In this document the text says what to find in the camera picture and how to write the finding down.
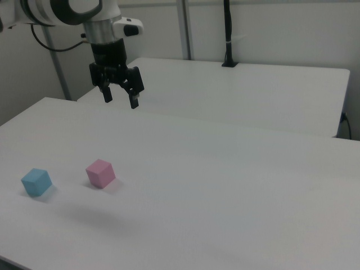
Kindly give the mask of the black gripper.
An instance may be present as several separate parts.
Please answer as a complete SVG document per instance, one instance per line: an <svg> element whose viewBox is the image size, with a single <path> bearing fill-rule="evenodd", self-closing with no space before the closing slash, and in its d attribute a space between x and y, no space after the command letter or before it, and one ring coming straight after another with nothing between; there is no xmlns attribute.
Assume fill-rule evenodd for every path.
<svg viewBox="0 0 360 270"><path fill-rule="evenodd" d="M124 40L109 44L92 44L94 62L89 65L94 86L98 86L106 103L113 100L110 84L117 84L127 92L130 107L139 106L138 96L144 85L138 67L127 67Z"/></svg>

